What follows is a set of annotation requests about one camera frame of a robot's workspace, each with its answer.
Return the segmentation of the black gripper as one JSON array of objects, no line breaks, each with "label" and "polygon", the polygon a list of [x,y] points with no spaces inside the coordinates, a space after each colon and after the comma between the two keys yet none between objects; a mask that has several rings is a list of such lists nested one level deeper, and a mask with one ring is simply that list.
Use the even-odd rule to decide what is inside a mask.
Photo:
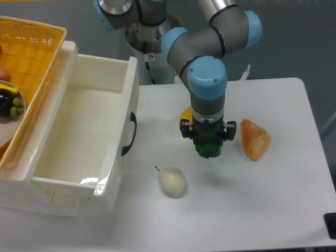
[{"label": "black gripper", "polygon": [[232,141],[236,134],[236,121],[225,123],[223,118],[223,114],[192,114],[193,121],[181,119],[182,137],[192,139],[195,145],[204,145],[211,141],[222,145],[225,141]]}]

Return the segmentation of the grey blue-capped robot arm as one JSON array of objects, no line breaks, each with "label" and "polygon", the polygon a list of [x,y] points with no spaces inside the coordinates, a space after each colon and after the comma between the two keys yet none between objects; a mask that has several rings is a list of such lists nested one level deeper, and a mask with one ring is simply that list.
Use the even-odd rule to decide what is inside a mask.
[{"label": "grey blue-capped robot arm", "polygon": [[128,44],[143,55],[164,56],[190,93],[192,119],[180,122],[184,138],[196,147],[222,146],[236,133],[235,122],[224,122],[227,87],[222,58],[246,49],[262,37],[262,24],[253,11],[236,1],[200,1],[206,28],[192,33],[176,25],[166,1],[94,1],[107,30],[125,29]]}]

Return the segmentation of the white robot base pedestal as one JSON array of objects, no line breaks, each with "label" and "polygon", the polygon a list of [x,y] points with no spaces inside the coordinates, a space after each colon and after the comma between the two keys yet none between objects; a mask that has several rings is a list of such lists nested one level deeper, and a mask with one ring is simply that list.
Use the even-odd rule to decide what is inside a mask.
[{"label": "white robot base pedestal", "polygon": [[126,41],[138,61],[141,85],[175,83],[176,73],[161,51],[161,42],[168,31],[179,25],[179,21],[168,14],[158,26],[145,26],[137,22],[125,28]]}]

